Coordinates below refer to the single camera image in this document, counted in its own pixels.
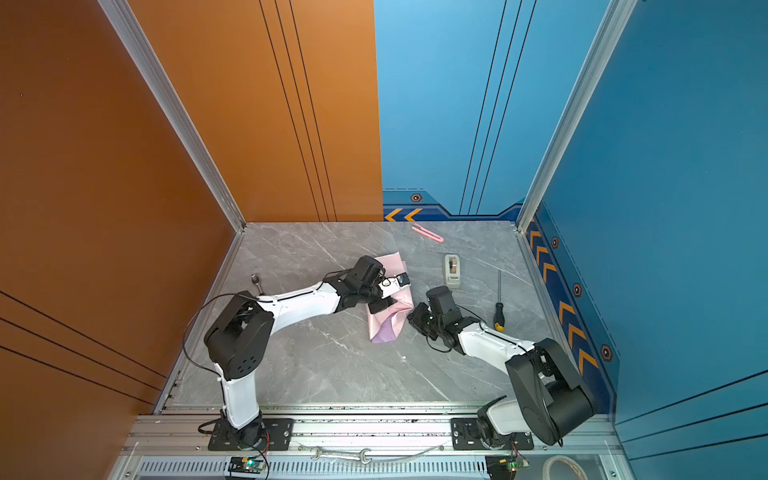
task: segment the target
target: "ventilation grille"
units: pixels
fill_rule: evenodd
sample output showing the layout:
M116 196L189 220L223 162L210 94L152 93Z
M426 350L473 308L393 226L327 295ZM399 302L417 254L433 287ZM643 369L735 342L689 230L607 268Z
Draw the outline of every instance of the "ventilation grille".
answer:
M197 460L194 457L144 457L139 465L141 475L226 474L229 457Z
M291 475L338 475L338 474L374 474L409 473L409 474L451 474L485 473L485 460L416 460L414 462L372 462L363 465L347 461L323 461L289 459L270 462L272 472L281 476Z
M430 456L410 462L357 462L306 456L269 455L270 480L279 478L487 478L485 458L475 455ZM229 457L165 457L145 456L138 469L140 477L227 477ZM264 475L247 475L262 478Z

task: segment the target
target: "pink utility knife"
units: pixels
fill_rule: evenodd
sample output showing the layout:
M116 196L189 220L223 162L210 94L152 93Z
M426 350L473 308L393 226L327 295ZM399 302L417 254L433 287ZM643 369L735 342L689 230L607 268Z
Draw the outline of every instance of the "pink utility knife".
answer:
M416 233L420 233L421 235L423 235L423 236L425 236L427 238L431 238L435 242L443 243L445 241L445 239L443 239L443 237L440 237L435 232L430 232L429 230L425 229L424 227L422 227L418 223L414 223L413 227L411 227L411 230L415 231Z

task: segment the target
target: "orange wall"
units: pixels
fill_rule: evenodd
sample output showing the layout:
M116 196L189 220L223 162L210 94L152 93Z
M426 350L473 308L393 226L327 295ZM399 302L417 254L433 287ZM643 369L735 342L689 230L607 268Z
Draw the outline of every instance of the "orange wall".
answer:
M246 220L381 220L373 0L129 3Z
M1 3L0 65L2 474L100 479L233 231L97 2Z

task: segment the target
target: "screwdriver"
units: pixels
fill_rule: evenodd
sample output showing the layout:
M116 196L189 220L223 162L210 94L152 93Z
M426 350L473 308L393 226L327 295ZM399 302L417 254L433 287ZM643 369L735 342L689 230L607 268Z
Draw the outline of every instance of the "screwdriver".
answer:
M502 271L498 271L498 302L496 303L496 313L493 316L493 323L496 331L504 331L504 303L502 303Z

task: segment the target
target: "blue wall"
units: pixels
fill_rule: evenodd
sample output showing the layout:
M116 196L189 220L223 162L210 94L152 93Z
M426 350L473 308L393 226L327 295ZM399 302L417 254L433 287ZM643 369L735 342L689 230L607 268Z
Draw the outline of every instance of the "blue wall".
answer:
M542 204L621 358L639 478L762 461L765 439L698 447L768 434L768 374L739 381L768 369L767 25L765 2L638 2Z
M519 202L607 4L376 0L385 190L424 190L451 214Z

